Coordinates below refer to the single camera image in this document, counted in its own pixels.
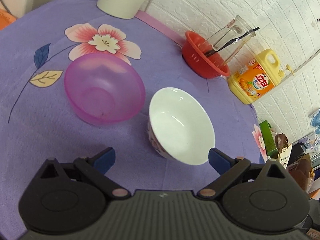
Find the white floral ceramic bowl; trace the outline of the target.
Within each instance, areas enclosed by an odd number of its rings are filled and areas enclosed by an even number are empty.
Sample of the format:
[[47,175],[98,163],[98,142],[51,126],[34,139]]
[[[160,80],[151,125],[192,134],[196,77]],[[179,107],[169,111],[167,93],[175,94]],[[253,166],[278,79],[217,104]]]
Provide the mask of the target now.
[[209,150],[215,147],[215,132],[207,112],[179,88],[162,88],[153,95],[147,131],[158,154],[187,165],[206,163]]

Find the purple plastic bowl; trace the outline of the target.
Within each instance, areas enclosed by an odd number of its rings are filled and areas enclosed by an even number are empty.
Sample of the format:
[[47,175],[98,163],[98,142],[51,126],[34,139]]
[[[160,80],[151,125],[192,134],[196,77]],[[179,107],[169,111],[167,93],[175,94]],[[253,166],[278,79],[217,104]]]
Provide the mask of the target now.
[[64,88],[74,113],[95,126],[131,119],[146,98],[144,83],[131,65],[100,53],[73,61],[65,71]]

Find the green box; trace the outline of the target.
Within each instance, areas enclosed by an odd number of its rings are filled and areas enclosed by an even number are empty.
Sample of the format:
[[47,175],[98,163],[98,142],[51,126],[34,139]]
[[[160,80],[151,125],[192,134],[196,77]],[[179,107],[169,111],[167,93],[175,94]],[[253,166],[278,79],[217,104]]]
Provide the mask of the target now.
[[269,157],[276,159],[278,156],[278,149],[275,144],[274,137],[271,132],[271,126],[268,121],[263,121],[259,124],[263,136],[266,153]]

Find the beige paper bag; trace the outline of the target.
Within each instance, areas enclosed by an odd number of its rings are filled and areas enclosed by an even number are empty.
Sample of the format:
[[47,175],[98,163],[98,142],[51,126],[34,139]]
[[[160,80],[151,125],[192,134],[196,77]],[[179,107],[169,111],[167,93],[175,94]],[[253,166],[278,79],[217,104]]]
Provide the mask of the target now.
[[283,133],[277,134],[274,140],[275,146],[278,150],[277,161],[279,161],[284,168],[287,168],[291,155],[292,144],[289,143],[287,136]]

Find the brown bag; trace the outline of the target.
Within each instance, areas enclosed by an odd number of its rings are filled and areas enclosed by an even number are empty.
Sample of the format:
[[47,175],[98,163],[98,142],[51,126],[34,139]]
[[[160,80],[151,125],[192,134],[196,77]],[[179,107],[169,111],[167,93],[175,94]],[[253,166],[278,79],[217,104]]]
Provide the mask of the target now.
[[310,154],[305,154],[287,168],[302,190],[308,192],[315,180]]

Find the yellow dish soap bottle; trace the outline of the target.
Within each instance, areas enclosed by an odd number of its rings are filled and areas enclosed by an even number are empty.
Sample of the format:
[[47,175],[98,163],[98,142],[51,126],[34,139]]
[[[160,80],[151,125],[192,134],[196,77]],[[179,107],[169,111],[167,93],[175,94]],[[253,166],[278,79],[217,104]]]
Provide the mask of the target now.
[[265,49],[232,74],[227,83],[231,92],[249,105],[279,85],[284,77],[277,54]]

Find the red plastic colander basket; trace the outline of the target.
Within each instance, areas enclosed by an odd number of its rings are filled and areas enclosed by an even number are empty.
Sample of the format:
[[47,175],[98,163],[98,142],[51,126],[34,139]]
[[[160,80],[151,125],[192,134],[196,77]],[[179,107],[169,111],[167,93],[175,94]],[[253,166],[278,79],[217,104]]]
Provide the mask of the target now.
[[205,42],[202,36],[189,30],[185,32],[185,37],[186,42],[182,47],[182,56],[196,74],[205,79],[230,75],[230,70],[219,53],[206,57],[204,52],[210,50],[210,45],[205,45],[204,49],[199,48],[199,45]]

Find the black straw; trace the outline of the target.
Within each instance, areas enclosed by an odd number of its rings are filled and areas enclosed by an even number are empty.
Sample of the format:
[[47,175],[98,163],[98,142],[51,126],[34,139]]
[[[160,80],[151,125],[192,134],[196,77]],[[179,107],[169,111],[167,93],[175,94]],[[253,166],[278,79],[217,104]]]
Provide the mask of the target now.
[[251,31],[247,31],[247,32],[245,32],[243,35],[231,39],[231,40],[228,41],[226,44],[224,44],[221,48],[217,48],[217,49],[213,48],[213,49],[205,52],[204,55],[205,55],[206,57],[210,57],[210,56],[212,56],[213,54],[215,54],[215,53],[223,50],[223,49],[226,48],[227,46],[230,46],[231,44],[234,44],[235,42],[240,41],[242,38],[244,38],[244,37],[246,37],[246,36],[248,36],[248,35],[254,34],[254,33],[255,33],[256,31],[258,31],[259,29],[260,29],[259,27],[256,27],[256,28],[252,29]]

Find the clear glass jar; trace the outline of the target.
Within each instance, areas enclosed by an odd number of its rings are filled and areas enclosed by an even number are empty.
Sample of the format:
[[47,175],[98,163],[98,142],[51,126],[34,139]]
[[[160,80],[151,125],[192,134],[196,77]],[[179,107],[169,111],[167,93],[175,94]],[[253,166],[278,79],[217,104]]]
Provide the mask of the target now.
[[[205,45],[210,45],[210,49],[221,48],[231,39],[239,37],[245,32],[251,31],[254,28],[252,28],[242,17],[236,15],[236,17],[231,20],[231,22],[229,22],[225,27],[213,34],[203,44],[199,45],[199,48],[204,49]],[[219,55],[224,59],[226,64],[228,64],[228,62],[235,57],[235,55],[251,38],[256,36],[256,32],[242,38],[240,41],[235,42],[234,44],[231,44],[230,46],[227,46],[226,48],[218,52]]]

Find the orange plastic basin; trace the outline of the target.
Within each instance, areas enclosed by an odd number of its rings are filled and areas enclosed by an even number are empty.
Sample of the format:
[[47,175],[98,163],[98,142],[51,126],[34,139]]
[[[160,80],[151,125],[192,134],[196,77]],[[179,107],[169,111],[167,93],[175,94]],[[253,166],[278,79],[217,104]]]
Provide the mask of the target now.
[[0,9],[0,30],[16,21],[16,18],[7,11]]

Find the blue wall decoration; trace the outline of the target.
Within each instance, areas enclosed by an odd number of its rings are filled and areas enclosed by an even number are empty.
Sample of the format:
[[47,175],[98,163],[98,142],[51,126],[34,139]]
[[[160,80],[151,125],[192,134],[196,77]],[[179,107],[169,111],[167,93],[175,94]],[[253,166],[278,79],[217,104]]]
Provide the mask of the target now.
[[314,128],[315,134],[320,135],[320,109],[310,115],[310,126]]

